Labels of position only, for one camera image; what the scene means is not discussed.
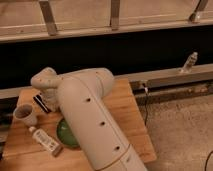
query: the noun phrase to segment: white cup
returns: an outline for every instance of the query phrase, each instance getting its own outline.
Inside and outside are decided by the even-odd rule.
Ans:
[[[38,122],[33,106],[30,104],[22,104],[16,107],[13,111],[13,116],[29,127],[35,126]]]

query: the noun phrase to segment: wooden tabletop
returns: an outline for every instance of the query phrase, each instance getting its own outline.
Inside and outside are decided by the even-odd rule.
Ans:
[[[36,94],[38,90],[35,89],[22,90],[17,105],[32,103],[38,115],[38,126],[57,139],[56,127],[62,115],[59,112],[44,114],[32,99]],[[112,92],[104,98],[104,103],[141,159],[145,163],[155,160],[153,145],[128,80],[116,80]],[[52,157],[32,139],[32,135],[23,123],[13,120],[3,151],[3,159],[0,162],[0,170],[92,171],[92,168],[80,149],[64,146],[58,157]]]

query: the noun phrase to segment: green plate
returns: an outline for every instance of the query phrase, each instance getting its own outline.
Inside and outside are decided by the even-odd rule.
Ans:
[[[57,136],[58,139],[68,147],[80,147],[65,119],[61,119],[57,125]]]

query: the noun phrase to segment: white bottle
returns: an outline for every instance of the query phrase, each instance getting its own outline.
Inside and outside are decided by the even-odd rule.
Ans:
[[[40,143],[53,156],[57,156],[57,154],[62,150],[62,146],[44,130],[31,126],[29,131],[33,133],[33,139]]]

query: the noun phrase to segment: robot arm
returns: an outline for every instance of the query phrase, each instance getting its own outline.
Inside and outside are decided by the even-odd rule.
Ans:
[[[61,112],[93,169],[146,171],[141,159],[102,102],[102,97],[113,86],[112,73],[104,68],[63,75],[53,71],[50,68],[41,71],[32,78],[31,83],[43,92],[56,90]]]

